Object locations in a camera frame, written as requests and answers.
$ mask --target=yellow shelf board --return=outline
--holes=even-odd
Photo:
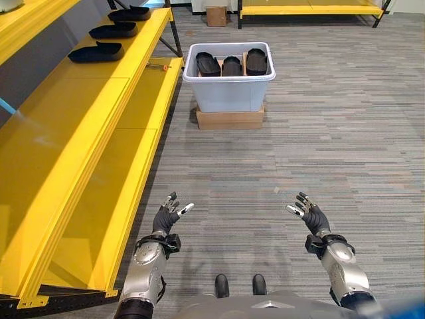
[[[117,128],[155,128],[161,129],[167,113],[163,106],[170,105],[177,76],[183,65],[181,58],[153,58],[150,63],[167,65],[167,72],[161,67],[147,67],[140,78]]]
[[[43,284],[106,291],[114,287],[183,59],[151,62],[165,62],[171,68],[143,72],[72,214]],[[140,121],[131,122],[131,117]]]
[[[380,15],[369,0],[250,0],[243,15]]]
[[[109,63],[73,63],[64,59],[54,70],[63,78],[130,78],[134,84],[142,74],[167,23],[172,19],[171,9],[156,9],[147,21],[137,22],[138,36],[126,39],[102,39],[100,42],[119,42],[124,48],[124,57]],[[107,17],[100,25],[114,24]],[[75,49],[96,46],[96,39],[87,36]]]
[[[24,0],[24,4],[0,15],[0,64],[69,10],[79,0]]]
[[[172,18],[158,9],[120,61],[65,58],[0,129],[0,294],[31,298],[146,62]]]

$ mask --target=white plastic bin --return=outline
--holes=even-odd
[[[241,62],[250,49],[263,50],[268,59],[267,73],[262,76],[198,76],[196,56],[208,52],[218,60],[237,56]],[[183,80],[191,83],[201,112],[257,112],[261,109],[267,85],[276,76],[267,43],[199,43],[192,45],[186,60]]]

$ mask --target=wall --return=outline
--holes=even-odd
[[[192,11],[203,12],[206,6],[227,6],[227,10],[238,10],[238,0],[192,0]]]
[[[124,0],[138,5],[140,0]],[[81,0],[0,65],[0,97],[18,108],[110,8],[106,0]],[[0,126],[10,114],[0,108]]]
[[[392,0],[390,12],[425,14],[425,0]]]

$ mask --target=floor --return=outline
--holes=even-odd
[[[278,17],[238,31],[230,19],[207,27],[205,17],[177,8],[185,55],[193,43],[264,41],[277,76],[264,127],[250,131],[199,131],[191,87],[181,84],[127,250],[149,234],[168,193],[195,203],[174,228],[183,246],[169,259],[154,318],[213,292],[220,272],[232,295],[250,294],[260,272],[269,290],[331,302],[326,272],[304,249],[305,225],[284,211],[299,191],[355,246],[379,300],[423,292],[424,16],[385,16],[377,29],[369,18]],[[45,318],[113,318],[115,309]]]

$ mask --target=cardboard box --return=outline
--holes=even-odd
[[[200,130],[255,130],[262,128],[264,106],[258,112],[201,112],[197,108]]]
[[[207,25],[225,27],[227,24],[227,7],[207,7]]]

